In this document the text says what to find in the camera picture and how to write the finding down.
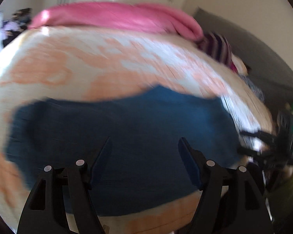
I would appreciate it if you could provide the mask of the right forearm green sleeve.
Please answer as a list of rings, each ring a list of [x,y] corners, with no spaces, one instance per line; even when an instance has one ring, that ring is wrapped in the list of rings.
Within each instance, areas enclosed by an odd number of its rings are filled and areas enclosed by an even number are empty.
[[[293,172],[266,195],[273,220],[293,220]]]

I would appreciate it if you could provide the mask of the person's right hand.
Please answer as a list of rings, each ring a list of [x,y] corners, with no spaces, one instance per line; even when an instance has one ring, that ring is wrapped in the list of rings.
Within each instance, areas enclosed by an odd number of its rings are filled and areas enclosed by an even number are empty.
[[[293,175],[293,165],[286,165],[282,169],[274,168],[266,172],[266,189],[273,192],[288,181]]]

